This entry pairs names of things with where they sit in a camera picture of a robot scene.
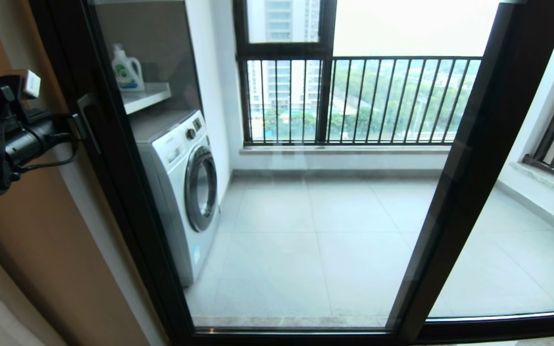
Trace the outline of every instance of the washing machine control panel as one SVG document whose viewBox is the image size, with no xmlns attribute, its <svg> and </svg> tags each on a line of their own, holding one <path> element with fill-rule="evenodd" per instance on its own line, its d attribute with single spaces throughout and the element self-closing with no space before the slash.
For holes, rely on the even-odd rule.
<svg viewBox="0 0 554 346">
<path fill-rule="evenodd" d="M 164 167 L 169 170 L 184 153 L 196 145 L 205 132 L 204 118 L 202 113 L 197 111 L 182 124 L 155 140 L 152 146 Z"/>
</svg>

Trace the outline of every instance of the washing machine control knob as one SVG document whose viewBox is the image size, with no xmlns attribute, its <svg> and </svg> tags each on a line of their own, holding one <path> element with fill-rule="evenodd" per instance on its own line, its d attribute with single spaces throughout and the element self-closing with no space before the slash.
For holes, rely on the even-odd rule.
<svg viewBox="0 0 554 346">
<path fill-rule="evenodd" d="M 188 140 L 192 140 L 196 138 L 196 131 L 194 129 L 187 129 L 187 131 L 185 132 L 185 136 Z"/>
</svg>

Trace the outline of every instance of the white detergent bottle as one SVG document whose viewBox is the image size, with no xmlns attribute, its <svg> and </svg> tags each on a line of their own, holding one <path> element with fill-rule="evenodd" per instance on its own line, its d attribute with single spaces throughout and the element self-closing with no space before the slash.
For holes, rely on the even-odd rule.
<svg viewBox="0 0 554 346">
<path fill-rule="evenodd" d="M 114 44 L 113 72 L 121 91 L 144 91 L 142 68 L 136 58 L 125 55 L 123 45 Z"/>
</svg>

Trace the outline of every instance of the cable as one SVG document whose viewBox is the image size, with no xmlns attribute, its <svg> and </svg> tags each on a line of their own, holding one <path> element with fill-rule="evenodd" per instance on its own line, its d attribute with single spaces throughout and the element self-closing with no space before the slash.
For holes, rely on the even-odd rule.
<svg viewBox="0 0 554 346">
<path fill-rule="evenodd" d="M 78 140 L 71 134 L 55 134 L 51 136 L 57 138 L 67 138 L 69 140 L 70 144 L 72 145 L 72 156 L 69 159 L 58 162 L 33 164 L 31 166 L 16 166 L 15 171 L 17 171 L 18 173 L 25 173 L 39 168 L 62 166 L 64 164 L 69 164 L 70 162 L 73 162 L 78 154 Z"/>
</svg>

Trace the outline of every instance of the bottle label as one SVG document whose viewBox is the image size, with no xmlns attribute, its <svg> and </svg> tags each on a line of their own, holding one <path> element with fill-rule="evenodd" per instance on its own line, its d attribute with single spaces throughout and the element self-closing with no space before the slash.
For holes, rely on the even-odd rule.
<svg viewBox="0 0 554 346">
<path fill-rule="evenodd" d="M 117 79 L 117 84 L 120 88 L 137 88 L 138 84 L 132 77 L 129 76 L 127 68 L 123 64 L 118 63 L 114 66 L 114 76 Z"/>
</svg>

